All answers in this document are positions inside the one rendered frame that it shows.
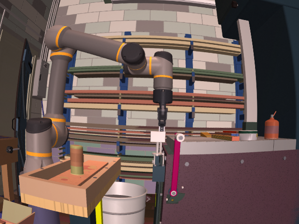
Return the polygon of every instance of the orange spray bottle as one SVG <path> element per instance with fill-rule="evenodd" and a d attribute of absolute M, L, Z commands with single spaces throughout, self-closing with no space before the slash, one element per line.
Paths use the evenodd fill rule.
<path fill-rule="evenodd" d="M 279 122 L 274 119 L 274 114 L 271 114 L 269 120 L 265 122 L 265 139 L 278 139 Z"/>

